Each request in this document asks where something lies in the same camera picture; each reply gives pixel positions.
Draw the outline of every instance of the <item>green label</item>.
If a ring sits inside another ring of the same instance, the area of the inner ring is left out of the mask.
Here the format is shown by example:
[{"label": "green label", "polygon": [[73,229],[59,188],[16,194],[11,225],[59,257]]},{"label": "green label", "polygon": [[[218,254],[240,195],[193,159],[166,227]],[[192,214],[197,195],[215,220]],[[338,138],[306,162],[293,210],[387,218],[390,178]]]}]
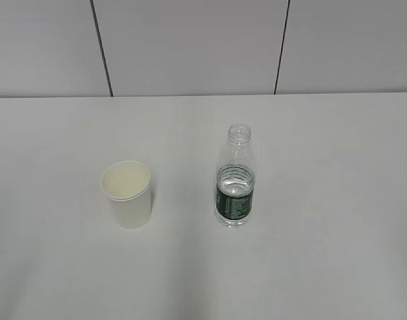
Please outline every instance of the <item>green label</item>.
[{"label": "green label", "polygon": [[243,197],[230,197],[222,193],[217,186],[216,208],[220,215],[229,220],[240,220],[246,217],[252,208],[252,194]]}]

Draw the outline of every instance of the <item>table surface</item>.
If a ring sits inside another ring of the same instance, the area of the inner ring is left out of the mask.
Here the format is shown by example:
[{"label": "table surface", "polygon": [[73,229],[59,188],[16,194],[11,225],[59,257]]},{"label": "table surface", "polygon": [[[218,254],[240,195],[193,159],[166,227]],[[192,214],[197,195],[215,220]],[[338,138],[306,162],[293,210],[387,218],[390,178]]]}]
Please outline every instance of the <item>table surface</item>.
[{"label": "table surface", "polygon": [[[214,217],[232,123],[249,223]],[[112,163],[151,170],[119,227]],[[407,93],[0,99],[0,319],[407,319]]]}]

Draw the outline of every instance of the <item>wall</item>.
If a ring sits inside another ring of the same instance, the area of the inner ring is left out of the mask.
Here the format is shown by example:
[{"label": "wall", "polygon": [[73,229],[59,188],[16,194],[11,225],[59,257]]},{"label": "wall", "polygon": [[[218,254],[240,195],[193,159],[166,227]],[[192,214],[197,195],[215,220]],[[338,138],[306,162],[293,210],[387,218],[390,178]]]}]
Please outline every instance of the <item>wall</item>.
[{"label": "wall", "polygon": [[0,0],[0,97],[275,87],[407,91],[407,0]]}]

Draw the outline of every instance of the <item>clear plastic bottle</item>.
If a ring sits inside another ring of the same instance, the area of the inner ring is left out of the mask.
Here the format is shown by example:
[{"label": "clear plastic bottle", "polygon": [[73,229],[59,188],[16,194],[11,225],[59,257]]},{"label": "clear plastic bottle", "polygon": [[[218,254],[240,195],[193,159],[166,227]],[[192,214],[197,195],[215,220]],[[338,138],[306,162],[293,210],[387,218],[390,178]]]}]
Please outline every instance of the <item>clear plastic bottle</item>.
[{"label": "clear plastic bottle", "polygon": [[221,224],[241,227],[248,221],[255,181],[251,129],[232,125],[217,166],[216,217]]}]

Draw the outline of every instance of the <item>white paper cup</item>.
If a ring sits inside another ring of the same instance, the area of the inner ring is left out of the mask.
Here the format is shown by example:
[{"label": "white paper cup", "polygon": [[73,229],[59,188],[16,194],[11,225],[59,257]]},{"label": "white paper cup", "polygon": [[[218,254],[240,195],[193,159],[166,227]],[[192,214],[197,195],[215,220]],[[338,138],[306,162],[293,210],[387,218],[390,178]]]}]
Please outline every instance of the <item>white paper cup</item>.
[{"label": "white paper cup", "polygon": [[101,176],[101,189],[107,195],[117,222],[126,229],[145,225],[150,219],[150,171],[137,161],[112,165]]}]

